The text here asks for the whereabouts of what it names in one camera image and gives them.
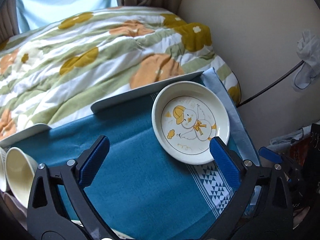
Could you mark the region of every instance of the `yellow hat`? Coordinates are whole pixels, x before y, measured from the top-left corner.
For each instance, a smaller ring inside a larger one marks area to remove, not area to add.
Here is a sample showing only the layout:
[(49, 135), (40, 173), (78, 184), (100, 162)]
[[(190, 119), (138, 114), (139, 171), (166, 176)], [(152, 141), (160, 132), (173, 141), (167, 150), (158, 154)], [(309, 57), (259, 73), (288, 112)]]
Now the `yellow hat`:
[(183, 122), (184, 116), (183, 116), (183, 111), (186, 108), (184, 106), (176, 106), (173, 109), (173, 116), (175, 119), (177, 119), (177, 124), (181, 124)]

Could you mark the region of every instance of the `blue gripper pad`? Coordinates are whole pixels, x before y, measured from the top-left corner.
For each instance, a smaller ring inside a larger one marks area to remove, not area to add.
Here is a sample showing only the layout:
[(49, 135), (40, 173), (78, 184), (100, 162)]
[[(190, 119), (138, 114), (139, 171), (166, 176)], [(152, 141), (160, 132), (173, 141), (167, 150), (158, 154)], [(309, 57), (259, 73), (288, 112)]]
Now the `blue gripper pad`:
[(91, 185), (109, 150), (109, 139), (104, 137), (79, 170), (80, 187), (85, 188)]
[(269, 150), (266, 147), (260, 148), (259, 155), (273, 163), (282, 163), (282, 158), (280, 157), (280, 155), (276, 154), (275, 152)]
[(212, 138), (210, 141), (210, 153), (226, 179), (227, 184), (232, 188), (238, 189), (241, 184), (240, 171), (216, 138)]

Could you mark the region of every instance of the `white ceramic dish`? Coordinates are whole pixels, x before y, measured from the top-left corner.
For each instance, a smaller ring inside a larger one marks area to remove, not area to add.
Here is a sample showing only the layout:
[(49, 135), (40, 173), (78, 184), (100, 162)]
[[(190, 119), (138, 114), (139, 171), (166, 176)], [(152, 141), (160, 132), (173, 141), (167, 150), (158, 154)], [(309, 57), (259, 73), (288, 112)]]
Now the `white ceramic dish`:
[(206, 87), (190, 81), (168, 85), (152, 107), (152, 126), (161, 146), (173, 158), (200, 165), (213, 161), (211, 138), (227, 144), (230, 123), (219, 98)]
[(7, 153), (5, 152), (4, 149), (0, 148), (0, 190), (2, 192), (9, 191), (9, 185), (7, 182), (7, 176), (5, 175), (5, 158), (6, 158)]
[(28, 208), (32, 181), (35, 176), (37, 162), (21, 149), (12, 147), (5, 159), (5, 173), (9, 187), (17, 200)]

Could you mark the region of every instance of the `striped blanket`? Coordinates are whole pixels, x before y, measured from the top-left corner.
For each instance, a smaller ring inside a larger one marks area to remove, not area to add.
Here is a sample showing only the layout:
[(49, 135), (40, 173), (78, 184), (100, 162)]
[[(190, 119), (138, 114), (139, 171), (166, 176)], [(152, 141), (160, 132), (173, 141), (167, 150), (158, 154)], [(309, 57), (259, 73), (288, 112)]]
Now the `striped blanket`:
[(0, 140), (36, 123), (57, 127), (101, 99), (215, 68), (237, 104), (235, 75), (210, 30), (160, 8), (85, 12), (0, 44)]

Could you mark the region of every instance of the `wall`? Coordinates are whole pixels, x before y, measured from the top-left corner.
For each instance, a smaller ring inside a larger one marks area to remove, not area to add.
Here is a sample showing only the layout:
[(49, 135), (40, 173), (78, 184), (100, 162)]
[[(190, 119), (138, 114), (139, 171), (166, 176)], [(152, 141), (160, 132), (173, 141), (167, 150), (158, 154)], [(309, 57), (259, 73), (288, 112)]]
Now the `wall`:
[[(294, 67), (304, 29), (320, 36), (314, 0), (182, 0), (178, 14), (210, 27), (215, 51), (239, 79), (242, 100)], [(256, 148), (320, 119), (320, 82), (303, 93), (292, 76), (239, 108)]]

